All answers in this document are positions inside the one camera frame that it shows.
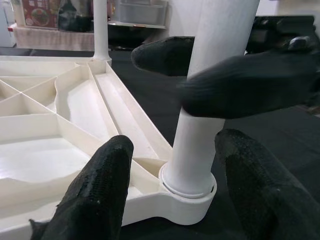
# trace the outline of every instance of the black cloth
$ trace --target black cloth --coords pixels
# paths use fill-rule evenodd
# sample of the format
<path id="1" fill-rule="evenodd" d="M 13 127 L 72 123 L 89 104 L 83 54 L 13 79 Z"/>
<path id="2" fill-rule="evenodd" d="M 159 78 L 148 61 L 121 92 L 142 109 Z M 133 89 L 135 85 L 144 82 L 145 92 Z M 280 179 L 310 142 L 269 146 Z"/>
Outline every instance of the black cloth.
<path id="1" fill-rule="evenodd" d="M 89 52 L 67 52 L 68 57 L 86 57 Z M 65 51 L 33 50 L 33 56 L 64 56 Z M 183 77 L 166 77 L 136 69 L 130 52 L 111 51 L 112 68 L 131 94 L 172 145 L 180 105 L 176 84 Z M 320 202 L 320 118 L 292 107 L 255 116 L 227 120 L 224 128 L 234 128 L 266 146 Z M 121 240 L 245 240 L 235 207 L 229 197 L 220 161 L 211 169 L 217 193 L 206 217 L 198 224 L 181 226 L 155 217 L 124 226 Z"/>

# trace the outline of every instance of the black bag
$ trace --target black bag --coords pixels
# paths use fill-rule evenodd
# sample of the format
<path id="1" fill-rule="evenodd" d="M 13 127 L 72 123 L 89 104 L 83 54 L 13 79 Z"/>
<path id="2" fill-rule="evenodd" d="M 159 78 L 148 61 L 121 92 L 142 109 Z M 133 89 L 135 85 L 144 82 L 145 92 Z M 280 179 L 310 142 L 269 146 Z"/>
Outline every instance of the black bag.
<path id="1" fill-rule="evenodd" d="M 58 29 L 81 33 L 92 32 L 94 17 L 91 8 L 91 0 L 61 0 Z"/>

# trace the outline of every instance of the worn glove finger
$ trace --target worn glove finger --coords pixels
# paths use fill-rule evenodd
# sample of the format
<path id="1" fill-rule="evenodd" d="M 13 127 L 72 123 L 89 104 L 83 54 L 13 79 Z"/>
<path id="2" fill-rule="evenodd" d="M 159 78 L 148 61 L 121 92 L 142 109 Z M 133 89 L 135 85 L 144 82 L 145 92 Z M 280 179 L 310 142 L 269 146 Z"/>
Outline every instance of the worn glove finger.
<path id="1" fill-rule="evenodd" d="M 186 76 L 195 37 L 174 36 L 144 44 L 131 53 L 133 64 L 142 70 L 167 76 Z"/>
<path id="2" fill-rule="evenodd" d="M 52 220 L 46 225 L 31 221 L 36 231 L 31 239 L 119 239 L 133 150 L 121 135 L 101 146 L 70 184 Z"/>
<path id="3" fill-rule="evenodd" d="M 178 85 L 186 112 L 235 119 L 302 104 L 320 88 L 316 55 L 260 53 L 227 59 Z"/>

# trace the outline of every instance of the cardboard box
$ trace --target cardboard box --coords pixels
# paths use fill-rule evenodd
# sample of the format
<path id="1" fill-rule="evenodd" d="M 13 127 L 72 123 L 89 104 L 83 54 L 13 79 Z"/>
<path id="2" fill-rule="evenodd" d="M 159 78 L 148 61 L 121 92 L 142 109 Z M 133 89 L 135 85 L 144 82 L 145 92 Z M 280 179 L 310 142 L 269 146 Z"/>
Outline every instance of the cardboard box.
<path id="1" fill-rule="evenodd" d="M 21 0 L 25 25 L 38 28 L 58 28 L 61 0 Z"/>

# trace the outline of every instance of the white support leg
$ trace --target white support leg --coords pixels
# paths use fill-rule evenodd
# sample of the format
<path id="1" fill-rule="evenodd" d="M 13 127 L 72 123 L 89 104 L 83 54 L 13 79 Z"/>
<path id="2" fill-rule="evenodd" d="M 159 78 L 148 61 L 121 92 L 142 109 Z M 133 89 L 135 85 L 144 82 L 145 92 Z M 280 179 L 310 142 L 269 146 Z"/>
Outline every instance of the white support leg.
<path id="1" fill-rule="evenodd" d="M 93 0 L 94 59 L 111 64 L 108 44 L 107 0 Z"/>
<path id="2" fill-rule="evenodd" d="M 203 1 L 188 77 L 227 58 L 244 54 L 259 1 Z M 216 153 L 214 139 L 224 122 L 224 119 L 192 117 L 181 111 L 173 159 L 160 173 L 171 192 L 190 199 L 211 192 L 214 184 L 211 166 Z"/>

